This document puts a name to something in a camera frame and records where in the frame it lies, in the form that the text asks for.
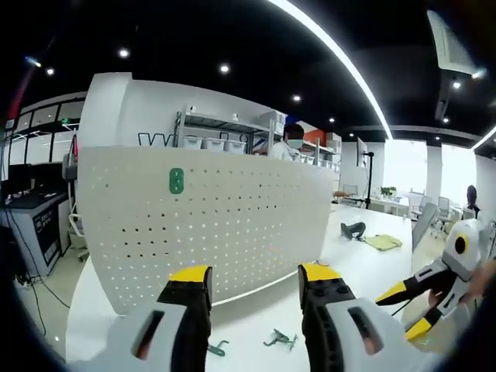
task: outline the pegboard panel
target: pegboard panel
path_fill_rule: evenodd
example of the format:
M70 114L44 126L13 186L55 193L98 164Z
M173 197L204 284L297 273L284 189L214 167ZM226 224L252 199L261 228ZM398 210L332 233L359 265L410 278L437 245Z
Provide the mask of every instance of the pegboard panel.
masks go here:
M171 169L184 190L170 192ZM214 302L273 283L319 258L332 198L327 168L207 150L81 150L78 208L96 272L126 314L169 275L207 264Z

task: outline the gray floor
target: gray floor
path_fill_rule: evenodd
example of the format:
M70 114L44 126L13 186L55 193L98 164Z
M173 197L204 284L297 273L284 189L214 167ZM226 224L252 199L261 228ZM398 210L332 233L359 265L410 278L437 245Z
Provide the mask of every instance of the gray floor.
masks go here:
M78 261L77 254L77 251L68 250L66 255L57 261L50 276L44 279L46 285L69 306L71 306L72 294L84 266L84 263ZM65 331L69 309L63 306L41 283L34 284L34 289L38 296L41 316L47 330L45 340L65 359ZM19 295L38 330L43 333L33 289L20 288Z
M416 272L426 264L430 264L437 258L444 248L444 240L434 239L427 233L413 255L412 272ZM78 261L78 252L68 250L65 257L59 259L49 277L45 279L50 289L60 297L66 304L71 304L72 295L78 282L78 278L83 268L83 263ZM67 328L67 313L65 308L57 299L41 284L35 284L36 293L40 303L40 311L46 327L46 341L65 358L65 331ZM42 332L40 317L36 310L36 302L32 288L20 288L19 293L24 300L26 307L34 319L36 326ZM427 307L427 295L424 294L416 298L405 308L403 322L408 322L415 318ZM439 353L446 351L454 338L453 324L445 321L435 327L429 337L419 339L415 342L418 348L431 350Z

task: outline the green clip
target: green clip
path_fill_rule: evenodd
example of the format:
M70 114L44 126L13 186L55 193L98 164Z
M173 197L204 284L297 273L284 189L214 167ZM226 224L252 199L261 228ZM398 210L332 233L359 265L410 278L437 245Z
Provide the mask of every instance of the green clip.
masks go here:
M180 168L172 168L169 172L169 190L172 194L180 194L184 191L184 171Z
M225 357L226 352L220 348L220 346L222 346L222 344L224 343L229 343L229 341L223 339L217 346L213 346L209 344L207 350L210 353L214 353L215 355L218 355L219 357L223 357L223 356Z
M272 346L275 343L285 343L289 345L289 351L292 351L293 348L295 347L296 341L298 340L298 336L294 335L293 340L290 341L289 337L287 337L285 334L282 332L278 331L277 329L274 330L275 333L275 338L270 341L269 343L263 342L265 346Z

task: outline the green tag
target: green tag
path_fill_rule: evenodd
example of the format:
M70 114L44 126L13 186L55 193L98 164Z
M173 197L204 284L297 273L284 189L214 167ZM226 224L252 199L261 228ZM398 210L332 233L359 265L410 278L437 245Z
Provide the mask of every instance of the green tag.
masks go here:
M184 171L182 169L172 168L170 170L169 190L175 195L184 191Z

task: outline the face mask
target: face mask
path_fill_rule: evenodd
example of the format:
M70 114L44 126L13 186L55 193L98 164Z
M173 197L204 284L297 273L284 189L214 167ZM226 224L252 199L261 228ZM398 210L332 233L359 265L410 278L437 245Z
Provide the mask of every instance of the face mask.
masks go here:
M292 149L301 149L303 146L303 139L288 139L288 146Z

